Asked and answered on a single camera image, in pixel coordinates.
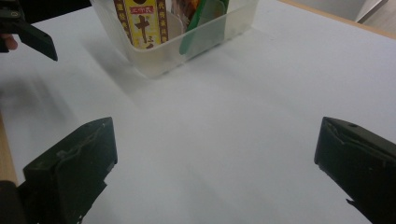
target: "white table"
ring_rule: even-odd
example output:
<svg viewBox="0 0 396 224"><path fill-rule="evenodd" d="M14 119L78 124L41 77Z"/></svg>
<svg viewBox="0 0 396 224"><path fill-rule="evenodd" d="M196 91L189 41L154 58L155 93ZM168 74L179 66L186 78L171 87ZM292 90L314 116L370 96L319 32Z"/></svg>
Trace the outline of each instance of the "white table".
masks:
<svg viewBox="0 0 396 224"><path fill-rule="evenodd" d="M252 29L169 74L138 76L92 8L36 26L59 62L0 55L17 175L111 116L119 164L84 223L369 223L314 164L321 119L396 142L396 41L277 2Z"/></svg>

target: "green object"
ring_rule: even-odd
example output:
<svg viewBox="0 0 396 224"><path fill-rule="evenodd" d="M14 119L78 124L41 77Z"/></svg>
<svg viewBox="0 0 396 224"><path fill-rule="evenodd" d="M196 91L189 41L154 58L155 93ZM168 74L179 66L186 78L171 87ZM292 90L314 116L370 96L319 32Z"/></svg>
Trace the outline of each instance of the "green object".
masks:
<svg viewBox="0 0 396 224"><path fill-rule="evenodd" d="M396 223L395 144L359 125L323 118L315 163L372 223Z"/></svg>
<svg viewBox="0 0 396 224"><path fill-rule="evenodd" d="M112 118L89 122L30 162L19 187L28 223L76 224L117 163Z"/></svg>
<svg viewBox="0 0 396 224"><path fill-rule="evenodd" d="M229 0L201 0L197 10L192 16L186 32L191 31L209 21L212 21L215 18L225 15L227 13L228 2ZM219 29L219 32L224 32L224 27L225 24L222 25L222 28ZM193 39L194 33L186 34L180 45L180 54L186 54L188 52Z"/></svg>

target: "clear plastic bin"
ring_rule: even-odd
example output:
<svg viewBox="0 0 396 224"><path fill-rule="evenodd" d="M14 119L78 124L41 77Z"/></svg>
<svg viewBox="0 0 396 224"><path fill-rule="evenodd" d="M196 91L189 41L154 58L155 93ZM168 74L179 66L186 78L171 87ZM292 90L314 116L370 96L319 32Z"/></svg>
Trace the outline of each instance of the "clear plastic bin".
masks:
<svg viewBox="0 0 396 224"><path fill-rule="evenodd" d="M131 45L117 17L113 0L91 2L116 48L140 73L146 77L156 77L245 32L253 22L259 0L230 0L226 15L185 34L181 33L180 20L168 12L169 41L152 49L136 49ZM171 8L171 2L166 0L167 10Z"/></svg>

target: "white wall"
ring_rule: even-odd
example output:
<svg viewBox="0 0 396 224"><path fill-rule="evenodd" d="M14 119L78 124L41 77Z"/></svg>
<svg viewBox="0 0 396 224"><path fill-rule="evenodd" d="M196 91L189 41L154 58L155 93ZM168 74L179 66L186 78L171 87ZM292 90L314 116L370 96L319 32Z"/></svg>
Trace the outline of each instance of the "white wall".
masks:
<svg viewBox="0 0 396 224"><path fill-rule="evenodd" d="M380 0L294 0L333 15L356 21Z"/></svg>

